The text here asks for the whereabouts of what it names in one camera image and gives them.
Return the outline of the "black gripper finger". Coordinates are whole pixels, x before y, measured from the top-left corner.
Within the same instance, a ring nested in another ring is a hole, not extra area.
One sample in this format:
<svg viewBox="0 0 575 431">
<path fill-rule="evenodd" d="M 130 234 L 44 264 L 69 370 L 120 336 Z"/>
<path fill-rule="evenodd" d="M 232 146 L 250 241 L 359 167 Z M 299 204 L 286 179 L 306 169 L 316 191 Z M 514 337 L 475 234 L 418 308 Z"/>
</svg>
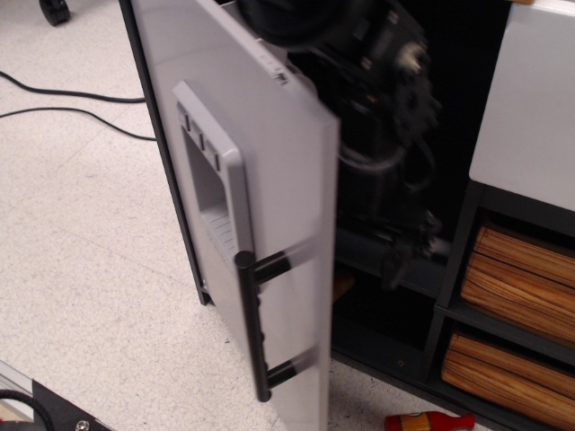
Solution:
<svg viewBox="0 0 575 431">
<path fill-rule="evenodd" d="M 411 261 L 422 255 L 421 247 L 387 246 L 381 259 L 381 287 L 394 290 L 403 279 Z"/>
</svg>

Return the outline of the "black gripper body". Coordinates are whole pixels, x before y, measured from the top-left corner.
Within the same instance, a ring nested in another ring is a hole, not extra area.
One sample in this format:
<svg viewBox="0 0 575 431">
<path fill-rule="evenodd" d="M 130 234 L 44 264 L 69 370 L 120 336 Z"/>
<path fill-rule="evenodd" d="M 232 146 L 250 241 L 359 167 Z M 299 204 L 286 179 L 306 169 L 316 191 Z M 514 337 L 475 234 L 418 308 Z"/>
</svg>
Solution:
<svg viewBox="0 0 575 431">
<path fill-rule="evenodd" d="M 441 221 L 420 202 L 429 184 L 406 179 L 407 153 L 339 154 L 337 224 L 383 241 L 401 259 L 432 259 Z"/>
</svg>

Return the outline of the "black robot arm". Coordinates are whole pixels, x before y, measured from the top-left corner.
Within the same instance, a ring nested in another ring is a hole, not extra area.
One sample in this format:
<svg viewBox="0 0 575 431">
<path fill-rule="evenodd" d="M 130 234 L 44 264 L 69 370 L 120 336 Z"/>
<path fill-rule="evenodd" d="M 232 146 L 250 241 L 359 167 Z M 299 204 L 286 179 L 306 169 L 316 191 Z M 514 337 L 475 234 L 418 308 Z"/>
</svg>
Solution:
<svg viewBox="0 0 575 431">
<path fill-rule="evenodd" d="M 440 103 L 425 31 L 398 1 L 241 1 L 263 40 L 283 48 L 341 122 L 338 219 L 382 237 L 381 286 L 428 257 L 439 220 L 420 203 L 435 157 L 425 136 Z"/>
</svg>

